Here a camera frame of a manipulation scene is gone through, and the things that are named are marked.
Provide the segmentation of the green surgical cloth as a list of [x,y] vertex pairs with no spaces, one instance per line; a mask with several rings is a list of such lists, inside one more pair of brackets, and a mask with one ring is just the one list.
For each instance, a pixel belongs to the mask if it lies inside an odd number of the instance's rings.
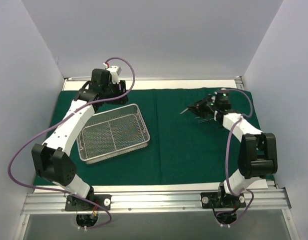
[[[147,147],[95,164],[80,160],[77,146],[70,158],[77,173],[94,186],[176,185],[219,183],[225,180],[228,131],[215,121],[198,123],[187,111],[213,88],[132,90],[129,103],[137,104],[150,141]],[[229,172],[237,169],[239,141],[230,145]]]

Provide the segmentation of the metal mesh tray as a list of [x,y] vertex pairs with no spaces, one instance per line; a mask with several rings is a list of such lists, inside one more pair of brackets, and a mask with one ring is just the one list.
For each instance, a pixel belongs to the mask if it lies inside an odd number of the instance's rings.
[[94,114],[77,137],[80,160],[94,164],[148,145],[150,134],[139,107],[129,104]]

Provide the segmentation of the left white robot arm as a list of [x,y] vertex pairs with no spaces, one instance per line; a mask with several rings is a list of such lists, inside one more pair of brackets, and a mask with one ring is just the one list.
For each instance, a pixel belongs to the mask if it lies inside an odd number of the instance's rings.
[[36,174],[77,195],[76,203],[84,210],[90,209],[95,200],[91,186],[77,175],[70,153],[82,128],[99,107],[127,102],[126,83],[119,80],[120,72],[119,66],[94,69],[91,80],[79,89],[60,125],[42,144],[32,148]]

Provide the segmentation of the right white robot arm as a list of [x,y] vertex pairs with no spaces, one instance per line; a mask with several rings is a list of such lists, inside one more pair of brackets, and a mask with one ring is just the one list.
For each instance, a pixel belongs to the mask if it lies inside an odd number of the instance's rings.
[[[225,181],[216,193],[217,203],[228,206],[234,196],[240,195],[254,182],[273,175],[278,170],[276,137],[272,133],[265,133],[247,121],[253,115],[253,104],[250,99],[250,112],[240,113],[232,108],[230,102],[231,88],[221,88],[213,94],[190,104],[186,110],[191,111],[203,121],[208,117],[229,130],[225,150]],[[236,137],[240,142],[238,154],[238,169],[229,173],[229,151],[231,138]]]

